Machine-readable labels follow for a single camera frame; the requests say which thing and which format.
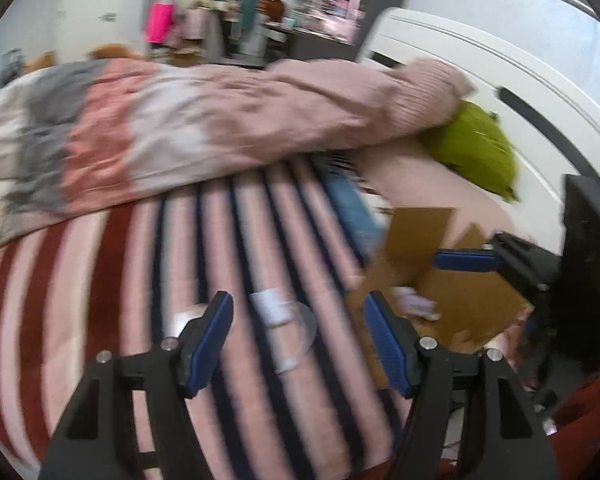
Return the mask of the grey bookshelf with items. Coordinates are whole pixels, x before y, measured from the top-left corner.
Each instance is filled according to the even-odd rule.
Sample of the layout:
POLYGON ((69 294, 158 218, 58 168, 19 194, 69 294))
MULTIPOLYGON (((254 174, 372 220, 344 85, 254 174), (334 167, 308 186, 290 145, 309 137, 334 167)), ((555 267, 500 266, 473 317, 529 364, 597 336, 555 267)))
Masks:
POLYGON ((353 61, 373 24, 402 0, 299 0, 288 56, 299 61, 338 58, 353 61))

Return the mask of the pink grey patchwork duvet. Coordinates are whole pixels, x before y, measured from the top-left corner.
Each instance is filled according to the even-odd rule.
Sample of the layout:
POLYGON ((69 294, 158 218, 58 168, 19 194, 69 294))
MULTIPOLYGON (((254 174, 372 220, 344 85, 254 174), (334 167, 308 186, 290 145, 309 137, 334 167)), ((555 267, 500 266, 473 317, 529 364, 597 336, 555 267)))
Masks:
POLYGON ((132 58, 43 68, 0 90, 0 244, 82 214, 448 122, 449 64, 283 60, 263 70, 132 58))

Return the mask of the pink gift bag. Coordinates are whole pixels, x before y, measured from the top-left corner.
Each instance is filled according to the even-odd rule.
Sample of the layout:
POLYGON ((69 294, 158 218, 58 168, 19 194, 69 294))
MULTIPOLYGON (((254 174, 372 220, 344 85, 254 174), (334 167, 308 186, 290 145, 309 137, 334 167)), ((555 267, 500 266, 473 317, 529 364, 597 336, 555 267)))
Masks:
POLYGON ((173 3, 154 3, 145 27, 145 39, 148 44, 162 44, 169 35, 175 6, 173 3))

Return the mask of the white blue contact lens case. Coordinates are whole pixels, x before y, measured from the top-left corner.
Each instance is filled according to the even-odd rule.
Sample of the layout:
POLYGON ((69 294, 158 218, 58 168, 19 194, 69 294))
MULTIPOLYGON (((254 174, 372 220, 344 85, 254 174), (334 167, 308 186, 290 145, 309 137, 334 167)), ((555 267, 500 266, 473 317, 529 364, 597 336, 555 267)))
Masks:
POLYGON ((166 329, 164 336, 177 337, 182 330, 184 330, 189 321, 202 318, 206 313, 206 310, 206 304, 195 304, 194 306, 189 306, 186 309, 180 309, 176 312, 170 313, 166 317, 166 322, 164 323, 164 328, 166 329))

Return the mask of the purple cosmetic box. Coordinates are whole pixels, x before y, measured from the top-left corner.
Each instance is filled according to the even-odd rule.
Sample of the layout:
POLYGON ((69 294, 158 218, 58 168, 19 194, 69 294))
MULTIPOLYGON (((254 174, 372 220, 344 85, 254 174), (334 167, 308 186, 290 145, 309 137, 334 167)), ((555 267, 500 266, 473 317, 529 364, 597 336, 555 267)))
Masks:
POLYGON ((400 286, 391 289, 396 297, 400 311, 404 314, 416 316, 429 322, 440 320, 437 303, 428 298, 420 296, 414 288, 400 286))

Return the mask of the open cardboard box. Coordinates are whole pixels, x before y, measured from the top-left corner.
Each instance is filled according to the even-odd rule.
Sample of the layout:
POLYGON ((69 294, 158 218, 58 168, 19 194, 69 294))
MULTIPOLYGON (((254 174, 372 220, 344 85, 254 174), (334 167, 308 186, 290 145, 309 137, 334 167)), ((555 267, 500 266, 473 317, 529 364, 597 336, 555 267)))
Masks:
POLYGON ((387 234, 363 271, 362 280, 347 296, 346 305, 354 323, 364 360, 375 386, 385 389, 382 370, 372 338, 367 331, 364 299, 381 292, 393 312, 407 318, 420 336, 433 336, 445 348, 472 353, 490 344, 529 314, 527 301, 497 273, 443 271, 432 259, 441 248, 478 249, 486 237, 478 224, 455 227, 453 208, 398 208, 393 211, 387 234), (393 289, 407 286, 434 301, 440 320, 429 322, 402 311, 393 289))

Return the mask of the white bed headboard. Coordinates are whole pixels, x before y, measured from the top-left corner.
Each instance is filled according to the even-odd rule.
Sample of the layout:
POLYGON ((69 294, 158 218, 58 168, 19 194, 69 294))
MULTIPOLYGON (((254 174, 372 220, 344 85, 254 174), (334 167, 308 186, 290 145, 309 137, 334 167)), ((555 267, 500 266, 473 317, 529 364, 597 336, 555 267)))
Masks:
POLYGON ((435 58, 463 72, 469 101, 498 118, 516 157, 510 213, 535 243, 560 252, 564 177, 600 181, 600 107, 546 63, 513 44, 460 22, 391 8, 376 18, 356 58, 388 70, 435 58))

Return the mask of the green plush pillow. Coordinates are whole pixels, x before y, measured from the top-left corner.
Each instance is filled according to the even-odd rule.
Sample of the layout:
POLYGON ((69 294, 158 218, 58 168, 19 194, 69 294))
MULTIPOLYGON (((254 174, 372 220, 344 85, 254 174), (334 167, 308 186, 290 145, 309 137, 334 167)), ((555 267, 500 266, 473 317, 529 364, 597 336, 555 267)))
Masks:
POLYGON ((419 141, 434 160, 479 188, 518 200, 514 150, 498 120, 477 104, 463 101, 450 122, 421 133, 419 141))

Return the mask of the brown plush toy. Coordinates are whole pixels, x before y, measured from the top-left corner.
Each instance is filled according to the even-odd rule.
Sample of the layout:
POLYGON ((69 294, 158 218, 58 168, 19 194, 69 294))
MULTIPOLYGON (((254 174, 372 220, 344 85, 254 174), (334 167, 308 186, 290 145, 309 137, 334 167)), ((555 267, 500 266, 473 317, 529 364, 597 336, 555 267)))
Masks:
POLYGON ((100 46, 88 52, 88 57, 92 60, 102 60, 103 58, 130 58, 131 60, 143 61, 145 57, 125 44, 101 44, 100 46))

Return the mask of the striped plush bed blanket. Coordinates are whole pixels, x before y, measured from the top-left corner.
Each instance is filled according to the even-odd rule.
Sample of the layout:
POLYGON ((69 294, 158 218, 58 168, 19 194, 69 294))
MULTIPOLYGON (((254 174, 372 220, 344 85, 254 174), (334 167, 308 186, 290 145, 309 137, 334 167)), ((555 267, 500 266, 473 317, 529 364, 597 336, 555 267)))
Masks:
POLYGON ((87 214, 0 248, 0 451, 38 474, 84 366, 234 320, 186 406, 219 479, 347 479, 406 405, 370 374, 346 300, 384 231, 347 154, 314 154, 87 214))

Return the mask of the yellow white shelf rack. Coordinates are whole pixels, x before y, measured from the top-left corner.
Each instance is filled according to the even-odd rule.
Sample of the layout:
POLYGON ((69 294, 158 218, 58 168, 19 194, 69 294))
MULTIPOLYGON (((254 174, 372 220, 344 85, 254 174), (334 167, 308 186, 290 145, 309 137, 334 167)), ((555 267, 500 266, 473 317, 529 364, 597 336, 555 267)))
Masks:
POLYGON ((204 55, 202 44, 207 35, 206 14, 202 10, 204 0, 150 0, 149 10, 154 3, 173 3, 175 6, 169 35, 162 44, 148 44, 152 58, 188 64, 204 55))

